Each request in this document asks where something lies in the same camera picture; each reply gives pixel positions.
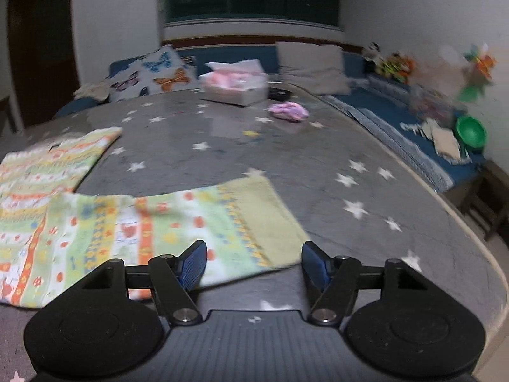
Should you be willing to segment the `colourful patterned children's pants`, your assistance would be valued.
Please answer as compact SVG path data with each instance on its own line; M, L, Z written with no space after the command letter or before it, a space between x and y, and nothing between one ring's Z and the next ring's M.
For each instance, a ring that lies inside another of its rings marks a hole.
M144 265L197 240L207 246L201 287L299 261L307 234L262 176L149 197L77 193L120 135L97 129L3 158L3 303L39 309L107 259Z

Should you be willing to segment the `wooden stool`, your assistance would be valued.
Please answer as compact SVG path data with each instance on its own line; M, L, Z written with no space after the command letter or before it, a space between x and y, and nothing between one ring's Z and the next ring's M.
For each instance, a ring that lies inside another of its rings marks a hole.
M508 174L492 160L482 164L460 205L463 215L472 209L487 223L485 241L494 237L499 226L508 220Z

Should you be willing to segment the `beige folded cloth on sofa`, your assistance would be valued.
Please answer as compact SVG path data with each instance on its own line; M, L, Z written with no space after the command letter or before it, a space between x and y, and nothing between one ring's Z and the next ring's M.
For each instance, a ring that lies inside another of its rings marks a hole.
M422 131L433 142L437 155L452 165L463 162L459 143L450 129L442 128L434 119L427 118L422 124Z

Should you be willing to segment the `small pink cloth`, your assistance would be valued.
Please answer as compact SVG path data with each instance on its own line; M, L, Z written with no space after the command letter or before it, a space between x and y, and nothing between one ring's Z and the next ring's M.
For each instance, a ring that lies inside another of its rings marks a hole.
M309 117L309 112L299 103L286 101L275 103L268 107L268 112L280 120L292 123L300 123Z

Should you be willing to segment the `green plastic bowl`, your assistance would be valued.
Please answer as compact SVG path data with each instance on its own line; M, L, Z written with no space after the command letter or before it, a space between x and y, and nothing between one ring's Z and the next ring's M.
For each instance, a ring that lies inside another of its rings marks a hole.
M457 118L454 127L457 139L463 146L471 150L481 150L487 142L487 130L480 121L472 116Z

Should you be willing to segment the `beige crumpled cloth on sofa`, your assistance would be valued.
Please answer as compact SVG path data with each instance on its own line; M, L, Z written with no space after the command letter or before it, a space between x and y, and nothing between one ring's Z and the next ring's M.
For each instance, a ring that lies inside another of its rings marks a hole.
M109 84L105 81L81 85L73 94L75 99L91 97L97 102L104 102L109 98Z

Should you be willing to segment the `butterfly print pillow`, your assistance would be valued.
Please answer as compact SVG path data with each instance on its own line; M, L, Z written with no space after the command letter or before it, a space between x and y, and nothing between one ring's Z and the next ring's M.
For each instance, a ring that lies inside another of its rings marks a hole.
M165 45L109 77L111 103L165 92L199 88L196 68Z

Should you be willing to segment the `pink tissue box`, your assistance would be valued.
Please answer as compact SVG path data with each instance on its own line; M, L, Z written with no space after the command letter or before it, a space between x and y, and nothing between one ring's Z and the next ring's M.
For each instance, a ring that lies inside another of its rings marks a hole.
M246 107L268 99L268 75L257 59L205 65L211 70L199 76L204 100Z

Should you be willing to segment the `grey plain pillow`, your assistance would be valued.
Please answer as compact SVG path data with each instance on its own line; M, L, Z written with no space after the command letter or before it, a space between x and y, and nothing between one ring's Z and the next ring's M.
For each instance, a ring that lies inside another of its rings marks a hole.
M277 41L276 49L282 81L317 95L350 94L339 46Z

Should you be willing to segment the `yellow plush toy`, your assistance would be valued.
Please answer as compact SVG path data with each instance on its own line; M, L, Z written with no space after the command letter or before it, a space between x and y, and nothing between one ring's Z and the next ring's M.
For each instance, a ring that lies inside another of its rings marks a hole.
M386 79L400 81L402 79L401 60L402 57L398 53L389 54L381 60L379 74Z

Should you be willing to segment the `orange fox plush toy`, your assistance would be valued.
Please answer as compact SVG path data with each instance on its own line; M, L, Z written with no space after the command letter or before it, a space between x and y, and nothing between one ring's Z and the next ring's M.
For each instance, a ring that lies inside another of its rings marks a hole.
M408 55L398 54L396 56L395 78L402 84L408 85L410 76L415 68L414 59Z

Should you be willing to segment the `panda plush toy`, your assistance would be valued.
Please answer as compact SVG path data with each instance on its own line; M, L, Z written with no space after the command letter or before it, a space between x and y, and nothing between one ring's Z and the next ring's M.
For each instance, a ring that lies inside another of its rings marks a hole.
M377 43L371 42L361 50L363 73L381 74L384 67L384 59L380 53L380 47Z

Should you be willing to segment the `dark wooden door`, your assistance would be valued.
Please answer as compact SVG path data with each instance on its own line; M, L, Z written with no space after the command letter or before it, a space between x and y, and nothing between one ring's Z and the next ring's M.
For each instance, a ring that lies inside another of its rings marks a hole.
M51 120L79 87L71 0L8 0L11 76L23 125Z

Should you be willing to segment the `colourful pinwheel toy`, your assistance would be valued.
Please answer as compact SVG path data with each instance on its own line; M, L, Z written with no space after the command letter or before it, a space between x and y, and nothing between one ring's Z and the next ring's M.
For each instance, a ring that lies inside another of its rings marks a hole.
M472 45L468 52L463 53L463 58L467 62L462 69L464 85L457 95L457 100L473 103L480 97L485 97L486 88L493 85L492 71L496 59L491 55L486 42L480 46Z

